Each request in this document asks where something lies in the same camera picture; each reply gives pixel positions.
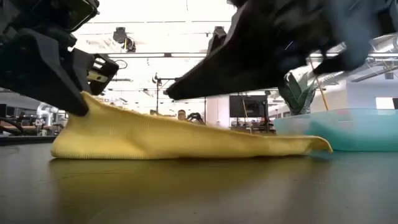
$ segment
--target blue plastic tub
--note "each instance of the blue plastic tub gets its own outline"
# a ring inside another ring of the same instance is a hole
[[[338,151],[398,151],[398,110],[343,109],[274,120],[277,134],[320,136]]]

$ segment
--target yellow cloth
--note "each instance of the yellow cloth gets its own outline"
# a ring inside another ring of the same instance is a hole
[[[52,155],[69,159],[237,158],[306,154],[327,149],[315,136],[258,136],[149,116],[104,105],[82,93],[89,112],[69,116]]]

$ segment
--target table surface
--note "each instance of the table surface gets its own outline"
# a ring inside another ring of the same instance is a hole
[[[398,223],[398,153],[76,161],[49,151],[0,147],[0,223]]]

